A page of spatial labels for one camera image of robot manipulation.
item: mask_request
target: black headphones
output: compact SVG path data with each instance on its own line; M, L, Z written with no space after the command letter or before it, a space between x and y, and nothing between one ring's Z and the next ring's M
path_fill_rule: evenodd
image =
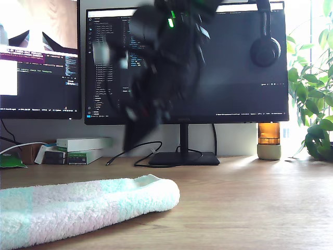
M266 68L273 65L281 55L279 42L271 34L271 4L269 0L257 0L258 11L261 16L261 37L251 47L251 59L259 67Z

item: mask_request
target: computer monitor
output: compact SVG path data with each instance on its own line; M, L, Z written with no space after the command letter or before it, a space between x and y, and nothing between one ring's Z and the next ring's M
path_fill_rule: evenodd
M261 36L257 5L223 4L215 19L203 27L211 41L203 46L206 66L198 90L190 100L173 103L170 124L279 122L289 120L288 71L284 3L271 3L271 30L281 45L279 60L268 68L251 61L250 48ZM143 59L129 54L128 69L95 65L93 41L112 35L116 43L141 47L129 31L134 8L87 10L85 123L124 124L106 98L103 85L108 70L109 92L120 103L130 97L132 79L143 69Z
M0 118L82 118L79 21L75 0L0 0Z

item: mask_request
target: black cable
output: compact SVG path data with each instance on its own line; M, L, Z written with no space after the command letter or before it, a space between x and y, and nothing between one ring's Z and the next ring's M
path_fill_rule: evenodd
M155 144L155 143L160 143L161 145L157 148L156 152L162 147L162 142L161 141L153 141L153 142L145 142L145 143L141 143L141 144L138 144L134 147L132 147L130 150L127 150L127 151L124 151L116 156L114 156L111 160L109 160L107 163L106 163L106 166L110 165L115 159L117 159L118 157L128 153L129 151L137 148L137 147L141 147L141 146L145 146L145 145L149 145L149 144Z
M7 127L6 127L6 125L5 125L4 121L3 121L3 119L0 119L0 120L1 120L2 126L3 126L4 129L7 131L7 133L10 134L10 135L12 136L12 139L13 139L14 141L16 141L16 139L15 139L15 135L9 132L9 130L7 129Z
M135 147L133 147L131 150L135 149L135 148L138 148L138 147L141 147L141 146L144 146L144 145L149 145L149 144L155 144L155 143L159 143L160 145L158 146L158 148L155 150L155 152L157 152L158 150L161 149L163 143L161 141L153 141L153 142L145 142L145 143L141 143L141 144L138 144L136 145ZM128 150L128 151L124 151L116 156L114 156L111 160L109 160L107 163L106 163L106 166L110 165L115 159L117 159L118 157L128 153L129 151L131 150ZM191 152L195 152L195 153L198 153L200 154L200 157L198 157L198 159L196 160L199 160L203 157L203 153L198 151L198 150L194 150L194 149L189 149L189 151ZM142 165L142 164L139 164L141 161L143 160L146 160L148 159L150 156L152 156L154 153L150 153L149 155L147 155L146 157L136 161L134 163L134 167L145 167L145 168L173 168L173 167L178 167L178 166L181 166L181 165L165 165L165 166L153 166L153 165Z
M0 120L1 120L2 126L3 126L4 129L7 131L7 133L10 134L10 135L12 136L12 139L13 139L13 140L10 140L10 139L4 138L4 137L0 137L0 139L1 139L1 140L4 140L4 141L7 141L7 142L14 143L14 144L16 144L16 145L20 145L20 144L22 144L22 143L18 143L18 142L16 141L15 135L14 135L13 133L11 133L11 132L7 129L7 127L6 127L6 125L5 125L4 121L3 121L3 119L0 119Z
M10 142L10 143L13 143L13 144L16 144L16 145L21 145L22 144L20 142L13 141L11 139L8 139L8 138L2 137L2 136L0 136L0 140L6 141L6 142Z
M212 123L213 133L214 133L214 148L215 148L215 156L217 156L217 134L215 124Z

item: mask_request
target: towel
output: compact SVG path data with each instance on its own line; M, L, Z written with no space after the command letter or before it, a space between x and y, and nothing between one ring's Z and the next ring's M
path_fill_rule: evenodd
M175 207L175 182L153 175L0 190L1 250L91 232Z

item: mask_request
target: desk surface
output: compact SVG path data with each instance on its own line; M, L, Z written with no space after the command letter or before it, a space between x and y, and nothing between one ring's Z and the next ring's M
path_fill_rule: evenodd
M174 180L180 203L95 232L27 249L333 249L333 164L221 158L220 166L88 166L1 170L1 188L154 174Z

